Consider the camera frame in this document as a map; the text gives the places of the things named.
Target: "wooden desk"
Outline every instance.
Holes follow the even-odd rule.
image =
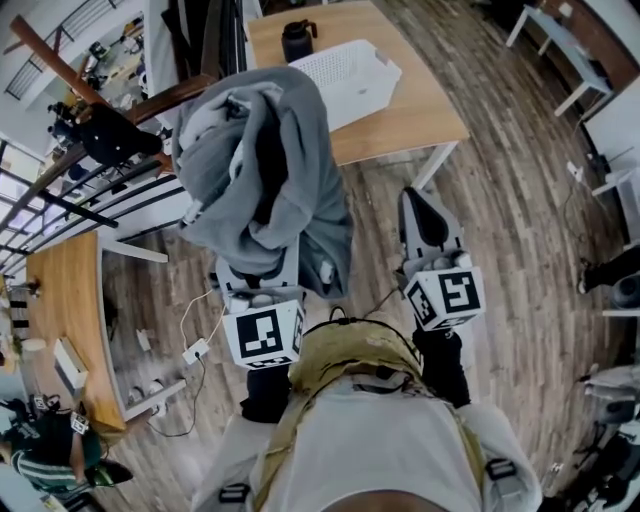
[[[46,350],[35,356],[35,374],[39,389],[59,394],[63,407],[73,406],[70,393],[54,369],[53,346],[66,336],[87,367],[89,375],[82,400],[89,417],[124,430],[126,422],[149,409],[159,400],[184,388],[184,380],[127,407],[116,382],[102,299],[102,251],[109,250],[166,263],[166,254],[99,238],[96,232],[64,242],[27,258],[27,280],[40,282],[40,296],[30,297],[31,336],[47,342]]]
[[[413,183],[422,188],[456,144],[469,137],[464,123],[429,68],[392,23],[368,1],[295,9],[250,21],[249,39],[259,68],[286,65],[282,29],[309,19],[318,26],[318,52],[366,39],[402,69],[390,105],[331,134],[338,165],[436,146]]]

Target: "wooden floor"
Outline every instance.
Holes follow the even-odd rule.
[[[507,34],[464,0],[385,0],[381,7],[428,63],[471,132],[435,185],[463,224],[484,272],[487,313],[466,341],[473,393],[506,412],[541,476],[552,462],[570,466],[595,410],[573,383],[593,362],[611,364],[624,327],[600,316],[606,292],[575,293],[579,257],[604,260],[622,245],[612,204],[598,203],[576,186],[564,210],[575,186],[567,161],[586,165],[588,151],[575,129],[577,115],[569,110],[554,117],[566,92],[545,61],[524,38],[505,49]],[[397,197],[427,156],[418,151],[343,168],[356,226],[351,293],[343,301],[352,314],[368,311],[394,286],[387,269],[401,261]],[[596,177],[587,174],[595,185]],[[213,257],[171,231],[136,243],[166,251],[170,263],[105,258],[105,290],[119,309],[114,361],[125,393],[154,378],[170,382],[186,375],[187,390],[157,423],[175,433],[191,424],[201,377],[199,366],[187,368],[181,360],[178,324],[189,300],[207,290]],[[185,322],[191,342],[208,336],[220,307],[212,294],[192,308]],[[327,304],[312,298],[308,307],[309,325],[326,319]],[[383,310],[410,331],[397,294]],[[139,348],[136,328],[155,331],[150,353]],[[190,436],[165,439],[145,428],[111,449],[111,457],[136,478],[100,492],[108,510],[188,508],[225,422],[244,397],[243,372],[230,362],[222,332],[205,361],[205,387]]]

